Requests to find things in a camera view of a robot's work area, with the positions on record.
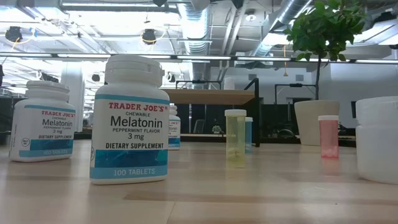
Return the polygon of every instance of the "clear pill vial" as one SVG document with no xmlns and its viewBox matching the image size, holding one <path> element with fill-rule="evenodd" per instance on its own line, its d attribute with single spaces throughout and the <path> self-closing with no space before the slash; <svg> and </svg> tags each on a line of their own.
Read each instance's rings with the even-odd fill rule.
<svg viewBox="0 0 398 224">
<path fill-rule="evenodd" d="M 227 167 L 245 167 L 246 110 L 226 110 Z"/>
<path fill-rule="evenodd" d="M 90 179 L 129 184 L 167 176 L 169 105 L 160 63 L 115 55 L 106 64 L 108 85 L 95 95 Z"/>
<path fill-rule="evenodd" d="M 180 149 L 181 119 L 177 116 L 177 106 L 170 105 L 169 150 Z"/>
<path fill-rule="evenodd" d="M 10 160 L 39 162 L 72 155 L 75 108 L 69 88 L 60 83 L 28 81 L 26 96 L 15 104 Z"/>
</svg>

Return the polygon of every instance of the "white container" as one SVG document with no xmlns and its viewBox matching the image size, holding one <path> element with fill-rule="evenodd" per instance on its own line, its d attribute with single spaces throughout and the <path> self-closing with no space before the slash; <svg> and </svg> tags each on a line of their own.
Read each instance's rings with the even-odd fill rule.
<svg viewBox="0 0 398 224">
<path fill-rule="evenodd" d="M 95 95 L 90 179 L 128 184 L 167 176 L 169 96 L 160 63 L 133 56 L 109 58 L 109 85 Z"/>
<path fill-rule="evenodd" d="M 398 96 L 385 96 L 356 102 L 359 125 L 398 125 Z"/>
<path fill-rule="evenodd" d="M 38 162 L 72 155 L 75 108 L 69 88 L 46 81 L 27 82 L 27 100 L 15 104 L 12 120 L 12 161 Z"/>
<path fill-rule="evenodd" d="M 224 90 L 235 90 L 235 80 L 232 77 L 224 78 Z"/>
<path fill-rule="evenodd" d="M 177 106 L 170 105 L 169 150 L 180 149 L 181 119 L 177 116 Z"/>
<path fill-rule="evenodd" d="M 356 127 L 359 175 L 365 179 L 398 184 L 398 126 Z"/>
</svg>

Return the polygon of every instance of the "potted plant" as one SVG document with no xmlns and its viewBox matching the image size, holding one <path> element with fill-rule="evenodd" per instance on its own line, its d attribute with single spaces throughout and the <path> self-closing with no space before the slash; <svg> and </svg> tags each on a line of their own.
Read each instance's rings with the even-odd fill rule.
<svg viewBox="0 0 398 224">
<path fill-rule="evenodd" d="M 287 40 L 293 42 L 293 51 L 301 51 L 297 60 L 310 61 L 317 57 L 317 79 L 315 82 L 315 101 L 295 104 L 298 130 L 302 144 L 319 145 L 320 115 L 338 115 L 337 101 L 319 100 L 319 79 L 323 58 L 328 61 L 345 61 L 342 51 L 347 42 L 354 43 L 354 36 L 360 34 L 364 26 L 364 13 L 355 4 L 347 6 L 345 0 L 329 0 L 328 7 L 315 1 L 314 7 L 296 18 L 291 29 L 284 31 Z"/>
<path fill-rule="evenodd" d="M 214 125 L 213 128 L 211 129 L 211 131 L 214 134 L 219 134 L 222 130 L 221 130 L 221 128 L 218 125 Z"/>
</svg>

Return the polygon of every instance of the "label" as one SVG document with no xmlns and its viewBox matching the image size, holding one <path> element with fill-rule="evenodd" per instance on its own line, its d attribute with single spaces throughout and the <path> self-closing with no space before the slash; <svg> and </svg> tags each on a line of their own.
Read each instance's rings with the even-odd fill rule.
<svg viewBox="0 0 398 224">
<path fill-rule="evenodd" d="M 181 122 L 177 119 L 169 121 L 169 148 L 180 147 L 180 127 Z"/>
<path fill-rule="evenodd" d="M 96 95 L 90 178 L 167 174 L 168 100 Z"/>
<path fill-rule="evenodd" d="M 71 154 L 75 110 L 25 105 L 14 113 L 10 154 L 43 157 Z"/>
</svg>

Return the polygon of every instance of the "wooden shelf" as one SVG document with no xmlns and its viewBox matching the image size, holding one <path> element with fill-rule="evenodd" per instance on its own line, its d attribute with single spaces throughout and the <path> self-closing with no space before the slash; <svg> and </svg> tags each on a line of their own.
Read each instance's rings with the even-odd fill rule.
<svg viewBox="0 0 398 224">
<path fill-rule="evenodd" d="M 163 90 L 176 104 L 243 105 L 254 98 L 252 90 Z"/>
</svg>

